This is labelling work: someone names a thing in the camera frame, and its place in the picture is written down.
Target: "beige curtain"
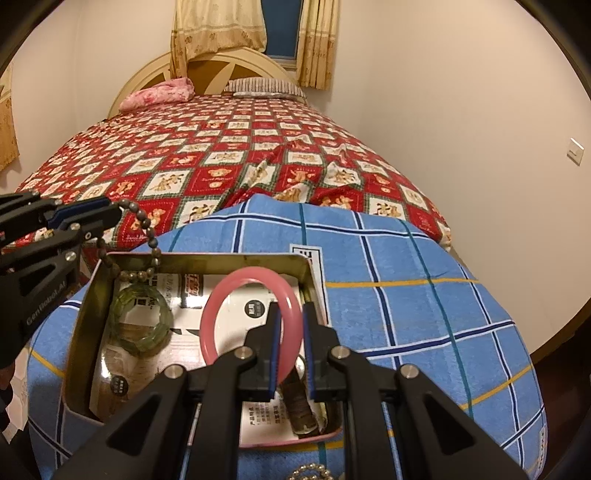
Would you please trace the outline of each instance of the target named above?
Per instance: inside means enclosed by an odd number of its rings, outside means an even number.
[[[12,119],[12,64],[0,78],[0,171],[18,158],[17,136]]]
[[[297,46],[300,86],[328,90],[335,63],[340,0],[304,0]]]
[[[261,0],[177,0],[171,38],[173,78],[187,76],[190,60],[236,47],[264,51]]]

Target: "black circular sticker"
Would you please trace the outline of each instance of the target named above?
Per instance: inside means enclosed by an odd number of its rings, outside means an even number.
[[[125,377],[121,375],[114,375],[111,378],[111,391],[117,395],[118,397],[124,397],[127,395],[127,391],[129,390],[129,384]]]
[[[250,300],[244,305],[244,313],[251,319],[257,319],[265,314],[265,306],[260,300]]]

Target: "wall switch plate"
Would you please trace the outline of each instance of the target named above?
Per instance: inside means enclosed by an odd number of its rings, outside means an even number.
[[[581,165],[584,151],[585,147],[577,142],[574,138],[571,138],[569,143],[569,151],[566,152],[566,156],[574,161],[577,165]]]

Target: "pink bangle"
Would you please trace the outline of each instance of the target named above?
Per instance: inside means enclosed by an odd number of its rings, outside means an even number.
[[[231,292],[248,283],[262,283],[273,292],[279,303],[283,320],[283,335],[279,347],[279,367],[277,369],[277,383],[285,380],[293,368],[303,337],[303,318],[300,304],[291,286],[279,274],[263,267],[244,267],[236,270],[216,285],[213,289],[201,316],[199,337],[201,353],[205,363],[211,365],[217,359],[214,328],[217,313],[223,301]]]

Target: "red checkered bedspread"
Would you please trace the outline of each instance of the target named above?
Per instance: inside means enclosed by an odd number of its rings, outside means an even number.
[[[136,199],[158,234],[263,193],[406,219],[450,245],[445,220],[409,179],[292,100],[198,96],[118,115],[61,147],[18,190],[30,189],[65,203]],[[105,239],[129,250],[145,236],[128,213]]]

